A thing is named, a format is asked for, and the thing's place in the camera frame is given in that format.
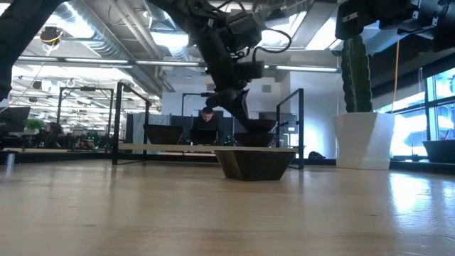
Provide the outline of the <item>white plant pot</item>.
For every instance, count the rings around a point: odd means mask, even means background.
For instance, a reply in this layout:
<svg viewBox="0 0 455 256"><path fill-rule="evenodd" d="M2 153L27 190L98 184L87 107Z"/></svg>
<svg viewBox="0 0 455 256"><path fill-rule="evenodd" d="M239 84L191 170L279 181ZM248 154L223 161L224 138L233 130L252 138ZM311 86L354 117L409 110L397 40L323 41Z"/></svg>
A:
<svg viewBox="0 0 455 256"><path fill-rule="evenodd" d="M335 117L336 166L388 170L394 127L393 114L354 112Z"/></svg>

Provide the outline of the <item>silver metal post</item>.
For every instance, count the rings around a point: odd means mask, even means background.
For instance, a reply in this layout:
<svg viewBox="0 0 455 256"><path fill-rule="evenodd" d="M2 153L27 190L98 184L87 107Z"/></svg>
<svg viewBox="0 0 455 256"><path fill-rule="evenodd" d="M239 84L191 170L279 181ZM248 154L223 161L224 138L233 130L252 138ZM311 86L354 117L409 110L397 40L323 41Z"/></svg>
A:
<svg viewBox="0 0 455 256"><path fill-rule="evenodd" d="M6 155L6 175L10 176L14 172L16 152L8 151Z"/></svg>

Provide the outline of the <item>black metal wooden rack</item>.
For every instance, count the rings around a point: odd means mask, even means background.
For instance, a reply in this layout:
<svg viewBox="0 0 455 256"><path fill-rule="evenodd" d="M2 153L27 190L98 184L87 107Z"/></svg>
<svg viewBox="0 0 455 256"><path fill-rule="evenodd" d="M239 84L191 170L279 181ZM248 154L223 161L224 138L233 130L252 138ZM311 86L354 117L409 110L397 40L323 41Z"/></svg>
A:
<svg viewBox="0 0 455 256"><path fill-rule="evenodd" d="M136 95L140 100L145 102L145 118L144 123L149 123L149 110L151 106L151 101L139 94L136 90L134 90L130 85L126 84L125 82L119 81L117 83L117 92L115 97L115 115L114 115L114 135L113 135L113 147L112 147L112 164L116 166L119 160L119 136L120 136L120 116L122 110L122 93L123 89L127 88L128 91L132 92Z"/></svg>

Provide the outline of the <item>tall green cactus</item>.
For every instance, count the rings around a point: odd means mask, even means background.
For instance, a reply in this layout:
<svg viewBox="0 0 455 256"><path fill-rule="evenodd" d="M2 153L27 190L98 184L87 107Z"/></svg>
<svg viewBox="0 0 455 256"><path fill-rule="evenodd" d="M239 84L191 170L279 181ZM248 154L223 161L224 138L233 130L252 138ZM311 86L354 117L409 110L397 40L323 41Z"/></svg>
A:
<svg viewBox="0 0 455 256"><path fill-rule="evenodd" d="M346 112L372 112L369 57L362 36L343 42L341 75Z"/></svg>

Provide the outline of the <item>black table edge rail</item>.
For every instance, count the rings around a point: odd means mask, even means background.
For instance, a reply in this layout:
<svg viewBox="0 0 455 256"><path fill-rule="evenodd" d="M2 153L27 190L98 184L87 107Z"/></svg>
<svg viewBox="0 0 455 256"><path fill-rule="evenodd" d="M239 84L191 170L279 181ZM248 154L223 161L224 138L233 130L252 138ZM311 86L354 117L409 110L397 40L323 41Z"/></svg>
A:
<svg viewBox="0 0 455 256"><path fill-rule="evenodd" d="M17 153L15 152L16 164L29 164L55 161L86 161L86 160L111 160L112 155L106 153ZM138 154L120 154L119 160L139 161L144 157ZM147 155L147 161L171 161L171 162L196 162L215 163L215 156L172 156L172 155ZM304 166L335 166L335 159L304 159ZM428 174L446 174L455 176L455 164L442 164L430 162L406 162L391 161L390 170L421 172Z"/></svg>

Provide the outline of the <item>dark computer monitor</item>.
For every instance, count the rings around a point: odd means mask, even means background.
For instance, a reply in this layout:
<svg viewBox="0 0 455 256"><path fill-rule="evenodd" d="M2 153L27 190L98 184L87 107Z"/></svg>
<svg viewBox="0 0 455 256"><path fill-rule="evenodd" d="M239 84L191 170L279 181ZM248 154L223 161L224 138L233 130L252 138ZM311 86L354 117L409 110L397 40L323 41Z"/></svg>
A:
<svg viewBox="0 0 455 256"><path fill-rule="evenodd" d="M0 108L0 132L23 132L30 107Z"/></svg>

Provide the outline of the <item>silver ventilation duct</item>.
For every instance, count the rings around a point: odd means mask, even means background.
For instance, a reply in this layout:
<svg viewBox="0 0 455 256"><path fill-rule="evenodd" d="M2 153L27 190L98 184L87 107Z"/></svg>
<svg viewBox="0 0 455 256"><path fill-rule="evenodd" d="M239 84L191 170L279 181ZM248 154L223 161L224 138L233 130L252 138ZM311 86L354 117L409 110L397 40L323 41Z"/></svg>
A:
<svg viewBox="0 0 455 256"><path fill-rule="evenodd" d="M69 0L57 7L53 13L63 22L63 29L71 36L84 39L84 45L101 58L132 59L134 56L125 48L102 19L89 7L85 0ZM146 92L162 95L174 92L162 69L139 67L124 68L133 82Z"/></svg>

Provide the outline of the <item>green leafy plant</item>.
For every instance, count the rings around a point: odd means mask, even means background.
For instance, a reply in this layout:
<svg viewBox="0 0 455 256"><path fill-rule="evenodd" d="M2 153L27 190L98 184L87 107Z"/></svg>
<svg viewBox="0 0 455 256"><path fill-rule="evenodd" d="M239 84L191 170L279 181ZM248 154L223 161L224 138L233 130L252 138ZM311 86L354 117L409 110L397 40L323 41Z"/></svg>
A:
<svg viewBox="0 0 455 256"><path fill-rule="evenodd" d="M27 130L33 132L31 141L34 144L40 144L46 135L45 123L40 119L27 119L24 124Z"/></svg>

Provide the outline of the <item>person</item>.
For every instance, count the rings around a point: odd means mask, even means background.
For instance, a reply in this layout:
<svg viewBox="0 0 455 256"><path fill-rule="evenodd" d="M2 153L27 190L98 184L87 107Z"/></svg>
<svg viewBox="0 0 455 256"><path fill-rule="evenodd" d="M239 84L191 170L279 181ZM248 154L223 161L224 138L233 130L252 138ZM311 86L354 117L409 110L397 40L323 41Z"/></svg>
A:
<svg viewBox="0 0 455 256"><path fill-rule="evenodd" d="M56 122L49 122L45 125L44 130L40 131L40 140L38 146L45 149L58 149L62 146L58 142L60 137L64 137L63 128Z"/></svg>
<svg viewBox="0 0 455 256"><path fill-rule="evenodd" d="M213 114L212 108L204 107L201 116L194 119L190 137L195 145L216 145L221 142L223 125Z"/></svg>

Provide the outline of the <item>grey partition screen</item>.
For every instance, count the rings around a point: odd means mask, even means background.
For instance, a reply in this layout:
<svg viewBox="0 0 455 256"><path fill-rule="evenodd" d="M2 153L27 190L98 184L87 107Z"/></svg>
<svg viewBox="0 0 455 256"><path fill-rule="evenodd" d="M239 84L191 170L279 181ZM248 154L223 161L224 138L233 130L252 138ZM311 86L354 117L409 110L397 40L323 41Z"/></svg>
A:
<svg viewBox="0 0 455 256"><path fill-rule="evenodd" d="M145 135L144 132L145 117L146 115L144 112L127 115L127 124L124 139L126 143L143 144L145 139L148 144L150 143L147 135ZM148 124L170 125L171 116L162 114L150 114Z"/></svg>

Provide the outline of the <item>long ceiling light strip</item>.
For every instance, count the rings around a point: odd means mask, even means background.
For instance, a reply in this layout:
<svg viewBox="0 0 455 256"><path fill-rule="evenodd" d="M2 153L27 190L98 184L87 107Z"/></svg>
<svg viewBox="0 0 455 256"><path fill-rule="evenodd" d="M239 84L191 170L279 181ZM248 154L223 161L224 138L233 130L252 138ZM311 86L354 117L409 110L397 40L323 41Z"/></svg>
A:
<svg viewBox="0 0 455 256"><path fill-rule="evenodd" d="M120 60L120 59L102 59L102 58L69 58L69 57L46 57L22 55L18 61L23 62L41 62L41 63L83 63L96 65L114 65L114 66L133 66L133 65L153 65L166 67L185 67L185 68L206 68L203 62L191 61L170 61L170 60ZM265 64L265 70L283 70L295 72L313 72L313 73L339 73L340 68L307 66L307 65L272 65Z"/></svg>

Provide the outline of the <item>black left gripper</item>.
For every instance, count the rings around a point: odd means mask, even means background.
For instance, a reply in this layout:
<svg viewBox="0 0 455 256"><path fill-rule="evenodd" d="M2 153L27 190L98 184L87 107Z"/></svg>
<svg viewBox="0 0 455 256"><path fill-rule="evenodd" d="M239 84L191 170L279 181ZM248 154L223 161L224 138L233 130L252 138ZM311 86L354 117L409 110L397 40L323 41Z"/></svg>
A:
<svg viewBox="0 0 455 256"><path fill-rule="evenodd" d="M227 109L246 129L250 120L246 98L250 90L243 90L247 81L238 77L235 64L247 54L244 52L245 47L230 48L234 40L235 35L227 26L196 27L196 45L215 83L216 91L206 99L205 104L211 108Z"/></svg>

